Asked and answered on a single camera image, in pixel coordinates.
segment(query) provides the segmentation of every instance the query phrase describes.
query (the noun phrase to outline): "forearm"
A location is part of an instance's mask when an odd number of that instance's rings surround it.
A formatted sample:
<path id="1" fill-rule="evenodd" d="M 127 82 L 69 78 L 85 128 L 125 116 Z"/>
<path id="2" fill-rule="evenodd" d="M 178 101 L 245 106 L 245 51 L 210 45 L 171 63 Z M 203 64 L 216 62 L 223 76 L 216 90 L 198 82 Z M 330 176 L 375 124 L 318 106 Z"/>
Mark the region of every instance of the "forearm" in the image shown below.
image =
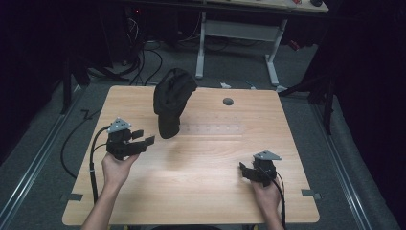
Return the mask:
<path id="1" fill-rule="evenodd" d="M 98 201 L 81 226 L 81 229 L 107 229 L 119 190 L 120 189 L 103 188 Z"/>
<path id="2" fill-rule="evenodd" d="M 261 210 L 263 217 L 265 218 L 266 229 L 267 230 L 283 230 L 281 217 L 278 212 L 269 210 Z"/>

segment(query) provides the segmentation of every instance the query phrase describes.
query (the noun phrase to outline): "wooden table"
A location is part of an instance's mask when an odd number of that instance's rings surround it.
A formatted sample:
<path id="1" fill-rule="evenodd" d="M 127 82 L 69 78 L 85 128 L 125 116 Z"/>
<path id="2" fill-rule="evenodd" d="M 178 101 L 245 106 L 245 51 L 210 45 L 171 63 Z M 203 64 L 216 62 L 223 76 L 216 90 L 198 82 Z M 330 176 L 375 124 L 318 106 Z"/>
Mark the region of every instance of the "wooden table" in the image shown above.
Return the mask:
<path id="1" fill-rule="evenodd" d="M 156 135 L 134 163 L 111 217 L 111 224 L 240 224 L 263 222 L 249 180 L 238 163 L 252 168 L 253 154 L 270 150 L 284 181 L 286 222 L 319 219 L 299 154 L 278 94 L 270 90 L 197 88 L 181 116 L 181 131 L 164 140 L 153 112 L 153 87 L 113 86 L 106 98 L 95 133 L 117 117 Z M 231 98 L 233 105 L 225 105 Z M 103 133 L 97 145 L 105 143 Z M 81 225 L 93 207 L 88 172 L 90 145 L 63 222 Z M 95 170 L 102 189 L 105 150 L 95 152 Z"/>

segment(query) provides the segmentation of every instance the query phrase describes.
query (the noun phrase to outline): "desk leg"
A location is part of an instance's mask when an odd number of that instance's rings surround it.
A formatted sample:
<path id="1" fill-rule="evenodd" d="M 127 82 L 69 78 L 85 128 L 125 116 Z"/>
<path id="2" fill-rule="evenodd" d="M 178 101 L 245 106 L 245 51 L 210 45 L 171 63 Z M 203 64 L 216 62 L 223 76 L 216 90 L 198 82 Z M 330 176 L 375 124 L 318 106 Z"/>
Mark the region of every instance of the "desk leg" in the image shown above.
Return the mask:
<path id="1" fill-rule="evenodd" d="M 200 47 L 199 54 L 197 55 L 196 64 L 196 78 L 203 78 L 203 68 L 204 68 L 204 39 L 206 35 L 206 13 L 202 12 L 202 23 L 200 29 Z"/>
<path id="2" fill-rule="evenodd" d="M 274 58 L 275 58 L 275 55 L 277 54 L 278 47 L 281 43 L 281 39 L 283 36 L 284 28 L 286 27 L 286 23 L 287 23 L 287 19 L 284 19 L 278 29 L 277 37 L 274 42 L 274 47 L 272 49 L 272 53 L 270 55 L 265 56 L 266 65 L 268 67 L 268 72 L 269 72 L 269 77 L 271 78 L 271 83 L 274 86 L 279 85 L 277 72 L 275 71 L 275 66 L 274 66 Z"/>

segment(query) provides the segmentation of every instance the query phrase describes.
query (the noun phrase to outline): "hand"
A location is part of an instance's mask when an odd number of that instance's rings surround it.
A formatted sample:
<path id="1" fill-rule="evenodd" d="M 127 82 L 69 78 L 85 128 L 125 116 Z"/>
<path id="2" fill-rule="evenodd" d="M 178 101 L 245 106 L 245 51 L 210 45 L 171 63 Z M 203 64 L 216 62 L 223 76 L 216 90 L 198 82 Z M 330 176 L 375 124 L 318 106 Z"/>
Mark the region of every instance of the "hand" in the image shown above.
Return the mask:
<path id="1" fill-rule="evenodd" d="M 117 160 L 107 153 L 101 164 L 104 174 L 104 188 L 120 190 L 128 179 L 132 164 L 138 159 L 139 154 L 132 155 L 124 161 Z"/>
<path id="2" fill-rule="evenodd" d="M 269 186 L 263 187 L 262 183 L 252 180 L 251 184 L 254 188 L 257 204 L 265 218 L 268 229 L 283 229 L 281 218 L 278 213 L 281 194 L 277 186 L 271 182 Z"/>

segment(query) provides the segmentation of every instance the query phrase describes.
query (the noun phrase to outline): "baseball cap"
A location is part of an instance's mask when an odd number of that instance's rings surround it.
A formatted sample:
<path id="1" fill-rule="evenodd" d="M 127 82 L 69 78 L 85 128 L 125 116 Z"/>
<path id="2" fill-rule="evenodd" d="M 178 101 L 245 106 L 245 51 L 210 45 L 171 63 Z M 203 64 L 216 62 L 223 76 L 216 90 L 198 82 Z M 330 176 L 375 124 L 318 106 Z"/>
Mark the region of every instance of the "baseball cap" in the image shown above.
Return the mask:
<path id="1" fill-rule="evenodd" d="M 156 85 L 153 108 L 162 138 L 169 139 L 179 132 L 180 116 L 196 87 L 194 77 L 179 68 L 169 70 Z"/>

